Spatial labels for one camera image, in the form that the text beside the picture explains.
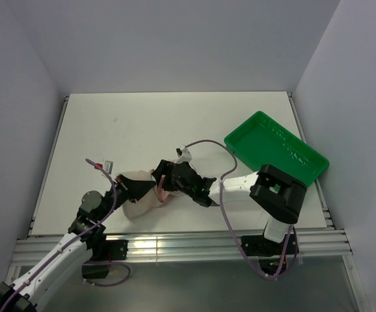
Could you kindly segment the round mesh laundry bag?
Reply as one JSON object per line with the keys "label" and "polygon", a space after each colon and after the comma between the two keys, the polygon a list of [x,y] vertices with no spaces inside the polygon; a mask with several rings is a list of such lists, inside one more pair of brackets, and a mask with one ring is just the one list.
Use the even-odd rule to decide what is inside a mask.
{"label": "round mesh laundry bag", "polygon": [[169,196],[196,196],[202,178],[188,160],[161,160],[155,170],[123,172],[115,177],[119,191],[117,203],[129,220],[161,206]]}

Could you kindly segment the pink bra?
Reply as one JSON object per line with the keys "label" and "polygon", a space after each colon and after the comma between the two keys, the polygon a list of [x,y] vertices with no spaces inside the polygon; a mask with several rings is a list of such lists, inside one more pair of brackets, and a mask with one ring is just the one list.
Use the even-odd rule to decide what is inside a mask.
{"label": "pink bra", "polygon": [[156,191],[157,199],[161,203],[163,203],[168,198],[168,196],[170,195],[170,192],[166,191],[163,188],[163,183],[164,182],[165,182],[165,175],[162,175],[161,178],[160,178],[160,180],[159,180],[159,184],[157,185],[157,191]]}

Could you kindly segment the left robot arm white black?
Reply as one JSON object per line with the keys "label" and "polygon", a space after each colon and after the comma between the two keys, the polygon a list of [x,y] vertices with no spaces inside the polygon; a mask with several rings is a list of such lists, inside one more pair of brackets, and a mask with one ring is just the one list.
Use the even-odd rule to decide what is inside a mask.
{"label": "left robot arm white black", "polygon": [[0,283],[0,311],[43,311],[57,289],[90,259],[102,258],[106,251],[103,222],[122,204],[135,203],[156,186],[118,176],[101,194],[85,193],[77,217],[60,242],[37,265],[12,283]]}

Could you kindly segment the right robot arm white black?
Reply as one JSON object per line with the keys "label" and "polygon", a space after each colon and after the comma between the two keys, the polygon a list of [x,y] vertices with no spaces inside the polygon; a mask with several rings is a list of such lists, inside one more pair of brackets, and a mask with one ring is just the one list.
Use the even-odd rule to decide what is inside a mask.
{"label": "right robot arm white black", "polygon": [[203,207],[216,207],[220,203],[249,202],[259,205],[269,218],[262,235],[241,237],[241,247],[247,256],[272,257],[292,254],[297,246],[286,240],[290,226],[298,222],[306,195],[306,185],[280,169],[264,164],[249,175],[223,181],[202,177],[187,162],[162,160],[152,172],[163,190],[181,192]]}

